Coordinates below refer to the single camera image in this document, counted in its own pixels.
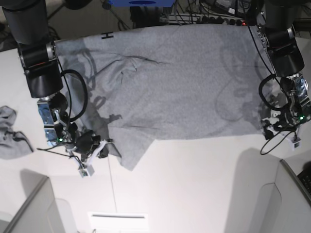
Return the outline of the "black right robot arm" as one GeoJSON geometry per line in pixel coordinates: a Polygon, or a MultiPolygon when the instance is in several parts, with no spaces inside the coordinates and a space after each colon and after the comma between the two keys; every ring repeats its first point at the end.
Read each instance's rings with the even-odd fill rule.
{"type": "Polygon", "coordinates": [[[75,123],[86,112],[88,90],[78,71],[63,70],[59,63],[55,42],[49,32],[45,1],[2,0],[0,6],[17,42],[31,97],[38,99],[47,142],[51,148],[64,146],[68,157],[73,157],[80,167],[86,167],[86,161],[92,155],[101,156],[101,151],[95,151],[100,148],[101,137],[92,130],[80,132],[75,123]],[[67,74],[82,86],[83,106],[76,116],[71,115],[72,98],[67,99],[61,93],[63,86],[68,84],[67,74]]]}

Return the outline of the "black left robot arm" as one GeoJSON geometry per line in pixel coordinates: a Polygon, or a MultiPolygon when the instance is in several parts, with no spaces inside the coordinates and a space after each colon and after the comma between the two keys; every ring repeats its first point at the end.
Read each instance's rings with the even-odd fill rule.
{"type": "Polygon", "coordinates": [[[168,139],[294,132],[309,121],[311,105],[295,39],[296,1],[268,0],[266,23],[253,37],[246,26],[163,26],[103,37],[110,51],[140,59],[139,87],[157,91],[151,107],[124,128],[168,139]]]}

